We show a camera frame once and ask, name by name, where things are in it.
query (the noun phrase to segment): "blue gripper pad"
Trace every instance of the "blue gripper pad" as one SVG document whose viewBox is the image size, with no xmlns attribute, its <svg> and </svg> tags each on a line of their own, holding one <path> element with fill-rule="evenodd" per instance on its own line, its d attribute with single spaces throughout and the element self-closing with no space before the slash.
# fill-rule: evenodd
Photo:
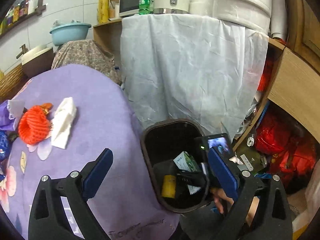
<svg viewBox="0 0 320 240">
<path fill-rule="evenodd" d="M 85 201 L 96 195 L 102 181 L 113 164 L 113 153 L 110 149 L 105 149 L 101 155 L 101 158 L 90 171 L 86 180 L 83 181 L 82 197 Z"/>
<path fill-rule="evenodd" d="M 226 195 L 236 201 L 238 199 L 238 181 L 214 147 L 210 148 L 208 152 L 208 163 Z"/>
</svg>

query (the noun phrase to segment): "green plastic bottle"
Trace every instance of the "green plastic bottle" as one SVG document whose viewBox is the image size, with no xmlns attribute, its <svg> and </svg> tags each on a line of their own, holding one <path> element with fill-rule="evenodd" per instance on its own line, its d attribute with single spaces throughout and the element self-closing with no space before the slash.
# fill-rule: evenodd
<svg viewBox="0 0 320 240">
<path fill-rule="evenodd" d="M 151 0 L 139 0 L 139 14 L 150 14 Z"/>
</svg>

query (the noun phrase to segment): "yellow object in trash bin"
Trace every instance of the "yellow object in trash bin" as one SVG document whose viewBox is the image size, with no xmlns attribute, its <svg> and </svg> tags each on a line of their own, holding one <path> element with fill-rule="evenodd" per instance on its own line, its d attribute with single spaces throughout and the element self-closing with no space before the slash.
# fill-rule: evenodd
<svg viewBox="0 0 320 240">
<path fill-rule="evenodd" d="M 105 23 L 109 20 L 109 0 L 99 0 L 98 22 Z"/>
<path fill-rule="evenodd" d="M 176 177 L 173 175 L 165 175 L 162 184 L 162 197 L 174 198 L 176 195 Z"/>
</svg>

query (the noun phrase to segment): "purple tablecloth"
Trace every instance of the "purple tablecloth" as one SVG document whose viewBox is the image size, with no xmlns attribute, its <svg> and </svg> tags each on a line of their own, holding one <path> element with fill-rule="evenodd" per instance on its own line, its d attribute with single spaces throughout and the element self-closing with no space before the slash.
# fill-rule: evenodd
<svg viewBox="0 0 320 240">
<path fill-rule="evenodd" d="M 13 225 L 28 238 L 30 208 L 43 175 L 66 177 L 109 148 L 113 165 L 88 201 L 98 222 L 111 239 L 169 239 L 179 215 L 163 210 L 156 200 L 140 149 L 140 126 L 121 88 L 94 69 L 71 64 L 36 76 L 16 99 L 24 100 L 26 108 L 50 102 L 55 110 L 65 97 L 73 97 L 77 107 L 66 150 L 53 147 L 41 161 L 20 138 L 13 143 L 9 165 L 16 172 L 16 191 L 8 197 L 7 214 Z M 25 174 L 21 151 L 27 155 Z M 66 199 L 63 203 L 74 233 L 80 236 Z"/>
</svg>

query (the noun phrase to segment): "trash can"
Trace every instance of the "trash can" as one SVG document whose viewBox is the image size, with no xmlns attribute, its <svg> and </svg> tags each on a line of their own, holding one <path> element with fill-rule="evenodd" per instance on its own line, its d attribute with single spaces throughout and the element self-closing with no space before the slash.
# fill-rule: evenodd
<svg viewBox="0 0 320 240">
<path fill-rule="evenodd" d="M 182 151 L 192 155 L 197 162 L 207 162 L 206 156 L 197 150 L 195 138 L 204 136 L 200 126 L 188 119 L 174 119 L 158 122 L 146 128 L 141 137 L 141 148 L 146 162 L 152 186 L 158 202 L 167 210 L 175 213 L 186 213 L 205 206 L 212 201 L 206 189 L 201 189 L 179 203 L 168 203 L 162 196 L 162 182 L 154 172 L 154 166 L 176 158 Z"/>
</svg>

